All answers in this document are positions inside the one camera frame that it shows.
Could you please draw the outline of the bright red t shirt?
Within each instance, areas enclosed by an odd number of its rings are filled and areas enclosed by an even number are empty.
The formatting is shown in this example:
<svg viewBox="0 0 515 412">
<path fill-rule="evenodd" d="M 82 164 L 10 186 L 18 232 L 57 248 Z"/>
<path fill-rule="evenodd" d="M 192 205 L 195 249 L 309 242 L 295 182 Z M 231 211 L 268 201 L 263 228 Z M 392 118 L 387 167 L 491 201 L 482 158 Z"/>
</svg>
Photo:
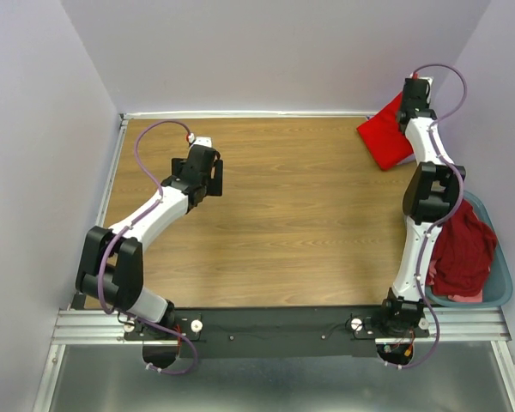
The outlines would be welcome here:
<svg viewBox="0 0 515 412">
<path fill-rule="evenodd" d="M 357 127 L 357 132 L 369 154 L 382 171 L 410 159 L 414 152 L 411 144 L 399 130 L 397 112 L 402 102 L 399 93 L 377 114 Z"/>
</svg>

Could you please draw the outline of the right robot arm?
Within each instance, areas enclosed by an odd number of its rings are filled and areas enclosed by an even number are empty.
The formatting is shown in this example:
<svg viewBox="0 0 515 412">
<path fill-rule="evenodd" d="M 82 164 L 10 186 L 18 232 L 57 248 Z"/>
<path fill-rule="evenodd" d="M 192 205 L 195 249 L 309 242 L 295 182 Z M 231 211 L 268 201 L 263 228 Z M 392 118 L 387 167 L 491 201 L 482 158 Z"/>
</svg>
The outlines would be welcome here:
<svg viewBox="0 0 515 412">
<path fill-rule="evenodd" d="M 399 130 L 413 149 L 416 169 L 403 196 L 402 261 L 377 317 L 379 329 L 387 336 L 404 336 L 420 326 L 434 246 L 444 223 L 463 200 L 465 168 L 454 164 L 439 136 L 439 119 L 430 107 L 432 85 L 429 77 L 407 78 L 397 112 Z"/>
</svg>

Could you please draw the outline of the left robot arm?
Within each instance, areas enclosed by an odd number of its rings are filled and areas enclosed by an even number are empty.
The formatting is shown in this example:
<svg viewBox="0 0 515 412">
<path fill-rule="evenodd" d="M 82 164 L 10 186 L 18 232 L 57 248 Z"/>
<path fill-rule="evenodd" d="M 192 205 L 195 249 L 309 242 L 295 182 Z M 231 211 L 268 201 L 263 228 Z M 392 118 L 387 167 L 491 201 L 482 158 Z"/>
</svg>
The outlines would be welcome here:
<svg viewBox="0 0 515 412">
<path fill-rule="evenodd" d="M 92 227 L 84 240 L 76 290 L 107 306 L 143 318 L 155 339 L 175 325 L 174 304 L 143 286 L 143 254 L 172 223 L 207 196 L 222 195 L 223 160 L 209 137 L 198 137 L 185 159 L 172 159 L 172 175 L 122 221 Z"/>
</svg>

